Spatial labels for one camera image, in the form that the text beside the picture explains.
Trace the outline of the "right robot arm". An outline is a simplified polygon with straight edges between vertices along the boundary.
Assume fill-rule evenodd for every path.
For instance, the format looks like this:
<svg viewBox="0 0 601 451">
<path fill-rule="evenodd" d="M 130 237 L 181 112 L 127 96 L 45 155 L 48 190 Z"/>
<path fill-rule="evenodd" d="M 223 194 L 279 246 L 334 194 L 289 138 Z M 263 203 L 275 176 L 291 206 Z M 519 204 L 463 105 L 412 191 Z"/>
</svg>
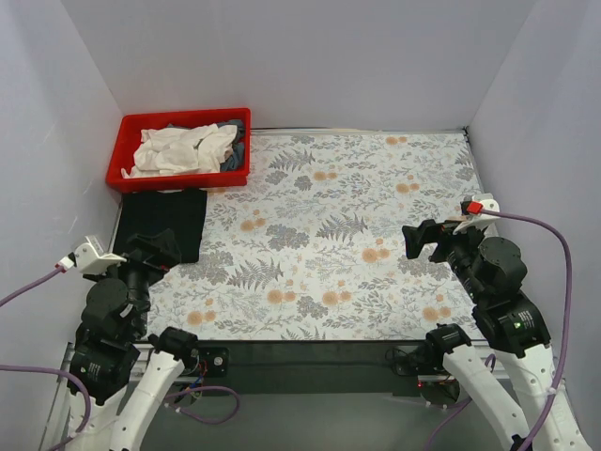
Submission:
<svg viewBox="0 0 601 451">
<path fill-rule="evenodd" d="M 520 249 L 487 236 L 483 224 L 426 220 L 405 225 L 406 256 L 427 244 L 433 263 L 446 263 L 473 302 L 472 316 L 513 385 L 509 395 L 456 324 L 439 325 L 424 343 L 426 365 L 466 389 L 507 450 L 587 450 L 553 359 L 551 337 L 521 289 L 527 274 Z"/>
</svg>

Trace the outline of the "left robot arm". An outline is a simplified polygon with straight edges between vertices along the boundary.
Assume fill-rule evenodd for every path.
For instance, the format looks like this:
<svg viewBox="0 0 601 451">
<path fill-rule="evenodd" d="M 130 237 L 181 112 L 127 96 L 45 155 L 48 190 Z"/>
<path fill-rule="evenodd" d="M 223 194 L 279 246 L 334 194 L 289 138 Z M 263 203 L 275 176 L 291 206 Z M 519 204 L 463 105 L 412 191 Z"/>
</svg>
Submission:
<svg viewBox="0 0 601 451">
<path fill-rule="evenodd" d="M 131 373 L 146 336 L 150 288 L 180 262 L 175 234 L 132 235 L 128 252 L 105 251 L 87 236 L 70 254 L 93 281 L 76 331 L 69 363 L 68 450 L 137 450 L 178 376 L 200 363 L 194 334 L 169 327 L 152 335 L 147 368 L 133 392 Z"/>
</svg>

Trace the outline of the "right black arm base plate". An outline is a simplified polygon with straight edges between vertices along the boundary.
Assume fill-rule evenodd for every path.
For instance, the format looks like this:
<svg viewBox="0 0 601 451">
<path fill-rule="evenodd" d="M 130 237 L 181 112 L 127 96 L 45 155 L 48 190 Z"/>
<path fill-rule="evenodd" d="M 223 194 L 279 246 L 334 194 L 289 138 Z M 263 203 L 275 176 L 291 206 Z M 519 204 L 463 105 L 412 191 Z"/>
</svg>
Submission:
<svg viewBox="0 0 601 451">
<path fill-rule="evenodd" d="M 426 348 L 419 346 L 410 351 L 401 347 L 386 350 L 384 358 L 398 376 L 447 376 L 442 363 Z"/>
</svg>

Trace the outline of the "cream white t shirt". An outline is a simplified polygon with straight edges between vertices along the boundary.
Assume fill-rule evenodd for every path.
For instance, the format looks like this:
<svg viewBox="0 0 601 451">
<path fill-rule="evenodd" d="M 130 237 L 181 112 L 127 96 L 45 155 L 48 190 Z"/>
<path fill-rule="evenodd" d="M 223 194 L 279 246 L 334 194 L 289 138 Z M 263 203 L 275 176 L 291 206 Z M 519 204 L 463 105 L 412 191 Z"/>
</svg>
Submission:
<svg viewBox="0 0 601 451">
<path fill-rule="evenodd" d="M 219 173 L 234 154 L 241 127 L 212 123 L 192 129 L 142 129 L 133 166 L 122 168 L 124 179 Z"/>
</svg>

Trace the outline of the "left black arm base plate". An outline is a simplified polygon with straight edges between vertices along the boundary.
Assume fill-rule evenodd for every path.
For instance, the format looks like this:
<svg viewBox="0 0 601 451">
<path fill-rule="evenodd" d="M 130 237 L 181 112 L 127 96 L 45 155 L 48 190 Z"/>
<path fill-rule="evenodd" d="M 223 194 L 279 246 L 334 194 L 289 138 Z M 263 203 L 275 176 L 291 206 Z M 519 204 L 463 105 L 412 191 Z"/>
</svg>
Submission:
<svg viewBox="0 0 601 451">
<path fill-rule="evenodd" d="M 184 377 L 222 378 L 228 371 L 230 352 L 225 347 L 201 347 L 192 350 Z"/>
</svg>

